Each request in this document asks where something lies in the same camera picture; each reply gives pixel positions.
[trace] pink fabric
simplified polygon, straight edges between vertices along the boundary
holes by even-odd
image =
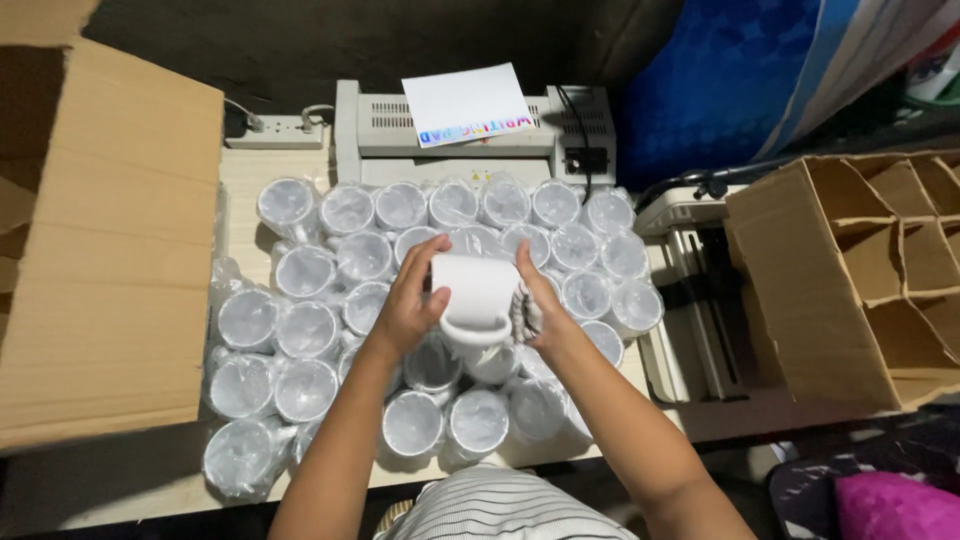
[[[960,497],[894,473],[834,481],[843,540],[957,540]]]

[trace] person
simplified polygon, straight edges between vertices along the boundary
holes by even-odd
[[[354,540],[376,454],[383,395],[403,355],[414,350],[450,300],[425,301],[430,259],[450,249],[446,234],[407,254],[370,335],[280,502],[271,540]],[[637,504],[654,538],[755,539],[684,435],[596,349],[560,305],[520,244],[516,267],[543,312],[529,344],[569,392],[603,457]],[[546,480],[478,464],[428,485],[384,539],[524,537],[636,538]]]

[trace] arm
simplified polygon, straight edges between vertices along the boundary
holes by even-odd
[[[450,300],[442,288],[421,300],[423,278],[445,234],[407,254],[380,316],[290,481],[270,527],[271,540],[353,540],[360,528],[376,455],[383,394],[400,357],[417,346]]]
[[[521,243],[516,267],[543,311],[530,345],[560,379],[656,538],[754,539],[686,437],[597,350]]]

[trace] power strip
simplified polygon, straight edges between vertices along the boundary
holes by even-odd
[[[240,137],[225,140],[228,148],[238,150],[319,150],[324,147],[324,126],[313,127],[313,133],[303,132],[303,120],[295,115],[261,114],[263,131],[247,132]]]

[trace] hand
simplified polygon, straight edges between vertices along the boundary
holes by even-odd
[[[370,332],[372,339],[388,348],[399,359],[417,347],[430,327],[437,324],[450,302],[450,288],[437,289],[425,302],[423,280],[430,268],[430,259],[437,252],[453,247],[446,234],[440,234],[410,248],[400,272],[390,287],[387,301]]]
[[[516,249],[516,269],[520,272],[523,281],[527,283],[527,287],[534,296],[534,302],[543,312],[543,332],[530,340],[528,345],[537,349],[544,359],[550,361],[552,351],[562,347],[568,337],[579,335],[583,330],[560,304],[553,285],[540,274],[530,260],[530,240],[520,240],[520,245]]]

